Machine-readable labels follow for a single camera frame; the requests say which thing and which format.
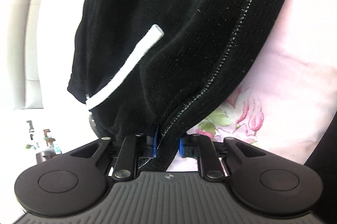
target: floral print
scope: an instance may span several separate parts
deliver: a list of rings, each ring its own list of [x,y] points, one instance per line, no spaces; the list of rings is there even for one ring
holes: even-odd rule
[[[257,132],[263,125],[264,114],[261,101],[251,98],[251,94],[250,88],[236,88],[217,109],[187,133],[202,134],[218,142],[231,136],[257,145]]]

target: ribbed surface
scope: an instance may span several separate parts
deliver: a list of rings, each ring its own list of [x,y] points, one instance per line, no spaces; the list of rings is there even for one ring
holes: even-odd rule
[[[117,183],[96,207],[77,216],[46,219],[24,215],[17,224],[314,224],[313,215],[297,219],[267,219],[237,204],[226,187],[197,173],[142,172],[136,180]]]

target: white stripe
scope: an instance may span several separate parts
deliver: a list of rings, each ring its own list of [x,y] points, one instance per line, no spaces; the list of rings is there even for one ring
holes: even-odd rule
[[[162,36],[164,36],[163,30],[161,30],[158,25],[154,24],[146,35],[139,41],[139,43],[137,43],[122,68],[116,73],[112,80],[95,95],[87,99],[86,104],[89,110],[102,103],[112,94],[113,91],[117,89],[119,85],[122,84],[124,79],[134,69],[140,59]]]

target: pink fabric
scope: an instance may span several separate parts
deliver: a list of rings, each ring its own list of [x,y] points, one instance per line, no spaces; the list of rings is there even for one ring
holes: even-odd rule
[[[188,133],[234,136],[304,163],[337,111],[337,1],[285,0],[252,68]],[[176,157],[168,171],[196,170]]]

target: black fabric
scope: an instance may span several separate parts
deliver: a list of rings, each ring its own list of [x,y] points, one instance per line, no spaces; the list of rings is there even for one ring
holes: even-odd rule
[[[319,174],[323,193],[314,212],[327,224],[337,223],[337,114],[305,165]]]
[[[85,0],[68,90],[85,103],[124,64],[153,24],[164,37],[124,82],[92,109],[99,136],[160,128],[165,171],[179,136],[211,113],[246,75],[284,0]]]

